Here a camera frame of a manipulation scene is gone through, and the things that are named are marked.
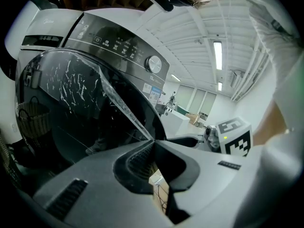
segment wall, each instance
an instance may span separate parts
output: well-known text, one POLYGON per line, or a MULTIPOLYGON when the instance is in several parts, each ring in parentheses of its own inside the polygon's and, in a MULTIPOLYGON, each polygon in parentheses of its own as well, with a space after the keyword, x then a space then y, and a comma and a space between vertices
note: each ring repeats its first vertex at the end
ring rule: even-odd
POLYGON ((215 125, 217 122, 234 117, 236 103, 230 97, 218 94, 205 125, 215 125))
POLYGON ((235 116, 241 116, 252 124, 254 132, 269 106, 276 86, 275 72, 269 65, 251 91, 236 106, 235 116))
POLYGON ((22 139, 15 115, 15 81, 6 77, 0 68, 0 129, 5 143, 15 143, 22 139))
POLYGON ((166 95, 161 95, 160 102, 163 104, 167 104, 170 100, 171 95, 175 91, 177 93, 177 90, 179 89, 180 84, 170 81, 165 81, 165 84, 163 86, 163 92, 166 93, 166 95))

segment wicker basket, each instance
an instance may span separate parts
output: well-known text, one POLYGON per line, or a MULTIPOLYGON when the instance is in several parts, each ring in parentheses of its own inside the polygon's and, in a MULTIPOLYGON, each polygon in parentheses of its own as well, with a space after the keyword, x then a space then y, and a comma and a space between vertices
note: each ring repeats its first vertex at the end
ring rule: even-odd
POLYGON ((22 134, 28 138, 35 139, 41 137, 51 130, 50 110, 39 103, 21 103, 17 107, 17 121, 22 134))

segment person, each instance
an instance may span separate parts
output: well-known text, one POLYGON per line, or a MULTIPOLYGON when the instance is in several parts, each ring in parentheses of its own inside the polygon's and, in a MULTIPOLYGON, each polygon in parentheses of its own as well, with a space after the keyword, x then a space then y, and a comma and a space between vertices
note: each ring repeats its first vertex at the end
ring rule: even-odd
POLYGON ((175 101, 175 91, 174 91, 173 94, 170 96, 170 100, 169 100, 169 102, 167 103, 167 106, 171 108, 171 107, 173 106, 174 101, 175 101))
MULTIPOLYGON (((199 7, 211 0, 188 1, 199 7)), ((246 1, 250 19, 276 75, 273 99, 253 136, 254 145, 261 145, 286 130, 303 129, 304 50, 292 19, 278 0, 246 1)))
MULTIPOLYGON (((132 87, 128 87, 122 80, 111 80, 110 83, 140 123, 145 125, 145 112, 142 105, 138 103, 136 91, 132 87)), ((98 138, 91 147, 86 149, 85 153, 87 155, 133 143, 133 141, 136 142, 138 138, 142 137, 135 125, 111 102, 108 96, 105 93, 103 96, 104 103, 98 117, 98 138)))

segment label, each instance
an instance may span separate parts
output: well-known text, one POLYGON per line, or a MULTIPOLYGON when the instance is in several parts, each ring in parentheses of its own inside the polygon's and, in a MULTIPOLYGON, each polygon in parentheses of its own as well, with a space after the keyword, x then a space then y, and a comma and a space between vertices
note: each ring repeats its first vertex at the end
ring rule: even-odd
POLYGON ((145 93, 150 94, 151 89, 152 89, 152 86, 151 86, 151 85, 149 85, 149 84, 146 84, 146 83, 145 83, 145 84, 144 84, 144 86, 143 86, 142 91, 143 91, 143 92, 145 92, 145 93))
POLYGON ((157 104, 158 99, 161 96, 161 93, 162 93, 162 91, 159 88, 154 87, 154 86, 152 87, 151 94, 150 94, 150 97, 149 97, 149 101, 151 102, 152 105, 157 104))
POLYGON ((103 42, 103 46, 109 47, 109 41, 106 40, 105 42, 103 42))
POLYGON ((54 23, 54 21, 53 20, 50 20, 50 19, 45 19, 44 21, 43 21, 43 24, 53 24, 54 23))
POLYGON ((157 79, 155 79, 153 76, 150 75, 150 80, 156 82, 157 84, 161 85, 161 82, 159 82, 157 79))

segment fluorescent light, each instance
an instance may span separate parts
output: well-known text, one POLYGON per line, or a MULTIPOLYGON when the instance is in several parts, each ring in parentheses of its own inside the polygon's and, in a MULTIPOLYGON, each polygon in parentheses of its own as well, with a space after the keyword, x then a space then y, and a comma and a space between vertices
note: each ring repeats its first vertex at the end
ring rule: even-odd
POLYGON ((218 86, 219 86, 219 87, 218 87, 218 90, 219 90, 219 91, 222 91, 223 84, 222 84, 221 82, 219 82, 219 83, 218 83, 218 86))
POLYGON ((217 69, 222 70, 223 66, 223 53, 222 53, 222 43, 219 41, 213 42, 214 51, 215 51, 215 59, 217 62, 217 69))
POLYGON ((171 76, 172 76, 173 78, 175 78, 176 80, 181 81, 181 80, 178 79, 175 75, 171 74, 171 76))

